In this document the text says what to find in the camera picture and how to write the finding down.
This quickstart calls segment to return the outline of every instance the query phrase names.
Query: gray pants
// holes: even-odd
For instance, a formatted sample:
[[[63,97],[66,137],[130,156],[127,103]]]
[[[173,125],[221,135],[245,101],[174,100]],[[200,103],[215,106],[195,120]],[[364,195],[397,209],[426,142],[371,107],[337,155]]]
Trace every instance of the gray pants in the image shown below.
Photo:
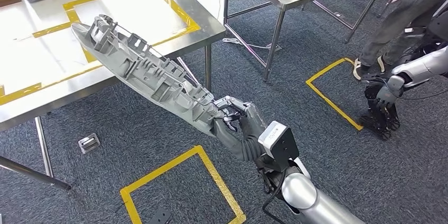
[[[426,26],[432,15],[445,0],[401,0],[371,37],[359,56],[361,64],[371,66],[376,62],[378,51],[388,42],[398,37],[397,42],[383,56],[387,64],[393,64],[404,51],[413,46],[416,40],[405,38],[403,30],[412,22],[412,26]]]

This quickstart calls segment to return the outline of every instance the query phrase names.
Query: person's leg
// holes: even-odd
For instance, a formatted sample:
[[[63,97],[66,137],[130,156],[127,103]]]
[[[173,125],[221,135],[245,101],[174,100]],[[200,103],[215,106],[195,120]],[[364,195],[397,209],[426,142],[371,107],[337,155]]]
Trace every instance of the person's leg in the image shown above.
[[[354,76],[360,79],[365,70],[376,62],[377,53],[384,45],[396,38],[410,22],[440,1],[442,0],[402,0],[364,46],[361,55],[355,61]]]
[[[426,27],[431,22],[432,16],[437,9],[442,6],[445,0],[440,1],[418,18],[413,20],[409,27]],[[381,56],[382,62],[391,65],[394,64],[405,51],[413,51],[419,46],[419,42],[422,39],[420,35],[408,35],[404,32],[398,37],[397,41],[390,47],[390,49]]]

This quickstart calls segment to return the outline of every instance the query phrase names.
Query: shoe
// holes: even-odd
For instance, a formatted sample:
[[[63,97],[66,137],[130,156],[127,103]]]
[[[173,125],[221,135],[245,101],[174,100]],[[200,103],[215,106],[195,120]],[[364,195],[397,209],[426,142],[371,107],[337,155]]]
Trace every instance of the shoe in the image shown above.
[[[361,77],[364,74],[367,74],[367,72],[369,71],[368,66],[364,66],[363,64],[361,64],[361,62],[358,59],[354,60],[354,66],[353,66],[353,76],[357,79],[357,80],[361,80]]]
[[[379,68],[381,69],[381,73],[384,73],[385,71],[389,70],[390,65],[384,61],[382,56],[379,56],[377,58],[377,61],[378,61],[378,64],[379,64]]]

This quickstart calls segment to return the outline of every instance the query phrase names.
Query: yellow tape square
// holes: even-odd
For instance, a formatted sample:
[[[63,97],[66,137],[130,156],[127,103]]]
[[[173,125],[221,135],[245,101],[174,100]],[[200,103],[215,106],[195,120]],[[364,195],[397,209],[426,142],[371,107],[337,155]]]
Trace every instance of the yellow tape square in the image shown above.
[[[148,175],[138,179],[137,181],[135,181],[134,183],[132,183],[128,186],[123,187],[120,190],[120,194],[122,195],[123,202],[125,203],[127,212],[129,214],[129,217],[133,224],[142,224],[142,220],[140,219],[140,216],[138,215],[137,209],[135,208],[135,205],[134,205],[134,202],[132,201],[130,193],[137,190],[144,184],[147,184],[149,181],[162,175],[163,173],[167,172],[168,170],[174,168],[175,166],[179,165],[181,162],[194,156],[195,154],[199,155],[202,162],[206,166],[206,169],[208,170],[208,172],[210,173],[214,182],[216,183],[219,190],[221,191],[222,195],[224,196],[227,203],[230,205],[233,212],[235,213],[236,217],[234,219],[232,219],[229,222],[229,224],[241,224],[244,221],[246,221],[246,215],[244,215],[243,211],[241,210],[241,207],[238,205],[237,201],[235,200],[235,198],[232,195],[232,193],[230,192],[230,190],[227,188],[226,184],[222,180],[218,171],[213,166],[213,163],[207,156],[206,152],[204,151],[204,148],[202,148],[202,146],[195,146],[192,149],[190,149],[190,150],[186,151],[185,153],[179,155],[178,157],[174,158],[173,160],[169,161],[168,163],[162,165],[161,167],[154,170],[153,172],[149,173]]]
[[[362,130],[362,126],[358,125],[353,119],[351,119],[345,112],[343,112],[338,106],[336,106],[336,104],[334,104],[330,99],[328,99],[322,92],[320,92],[313,84],[313,80],[317,79],[319,76],[323,75],[324,73],[328,72],[329,70],[331,70],[333,67],[339,65],[342,62],[350,62],[351,64],[353,64],[353,61],[351,61],[349,58],[342,58],[332,64],[330,64],[329,66],[325,67],[324,69],[322,69],[321,71],[319,71],[318,73],[316,73],[315,75],[313,75],[311,78],[309,78],[306,81],[306,84],[308,86],[310,86],[310,88],[316,92],[320,97],[322,97],[327,104],[329,104],[334,110],[336,110],[343,118],[345,118],[351,125],[353,125],[357,130]]]
[[[67,28],[69,28],[71,26],[71,24],[73,22],[79,22],[79,16],[76,13],[76,10],[74,9],[74,6],[80,5],[80,4],[83,4],[83,3],[87,3],[87,2],[91,2],[91,1],[94,1],[94,0],[75,0],[75,1],[68,2],[68,3],[64,4],[63,8],[66,11],[66,14],[67,14],[67,17],[69,19],[69,22],[65,22],[65,23],[56,25],[54,27],[50,27],[50,28],[45,29],[45,30],[40,30],[40,31],[34,32],[32,34],[33,37],[34,38],[40,38],[41,36],[44,36],[44,35],[47,35],[47,34],[51,34],[51,33],[54,33],[56,31],[59,31],[59,30],[67,29]],[[191,18],[174,0],[164,0],[164,1],[182,19],[182,21],[186,24],[186,28],[184,28],[182,30],[179,30],[178,32],[176,32],[173,36],[171,36],[168,39],[165,39],[165,40],[162,40],[160,42],[152,44],[152,46],[157,46],[157,45],[162,44],[164,42],[170,41],[172,39],[176,39],[176,38],[178,38],[180,36],[183,36],[185,34],[188,34],[188,33],[191,33],[191,32],[194,32],[194,31],[197,31],[197,30],[201,29],[201,27],[193,20],[193,18]],[[82,51],[83,51],[83,53],[84,53],[84,55],[86,57],[86,60],[87,60],[88,64],[96,61],[96,58],[92,54],[90,54],[87,50],[82,49]],[[53,86],[56,83],[60,83],[60,82],[69,80],[69,79],[71,79],[71,78],[73,78],[75,76],[81,75],[83,73],[86,73],[86,72],[91,71],[93,69],[99,68],[101,66],[102,66],[101,64],[99,66],[92,65],[92,66],[89,66],[89,68],[87,70],[82,69],[79,72],[76,72],[76,73],[74,73],[72,75],[67,76],[66,78],[63,78],[63,79],[61,79],[59,81],[56,81],[56,82],[53,82],[51,84],[44,85],[43,83],[40,82],[40,83],[34,84],[32,86],[28,86],[26,88],[20,89],[20,90],[18,90],[16,92],[8,94],[8,95],[5,95],[5,89],[2,88],[0,90],[1,91],[0,92],[0,94],[1,94],[0,95],[0,105],[6,104],[6,103],[8,103],[10,101],[13,101],[13,100],[17,100],[17,99],[19,99],[21,97],[27,96],[29,94],[32,94],[32,93],[37,92],[39,90],[42,90],[44,88]]]

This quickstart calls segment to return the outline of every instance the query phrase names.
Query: person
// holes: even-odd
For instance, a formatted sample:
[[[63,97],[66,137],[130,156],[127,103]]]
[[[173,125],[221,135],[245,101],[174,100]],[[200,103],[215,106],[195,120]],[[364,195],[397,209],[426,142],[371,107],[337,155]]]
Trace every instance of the person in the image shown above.
[[[401,0],[399,5],[384,19],[380,28],[362,49],[354,61],[353,75],[356,79],[368,73],[370,67],[378,63],[381,72],[394,64],[400,56],[415,45],[415,38],[407,38],[404,29],[410,26],[426,26],[435,11],[445,0]],[[397,42],[384,54],[377,57],[378,51],[388,42],[398,37]]]

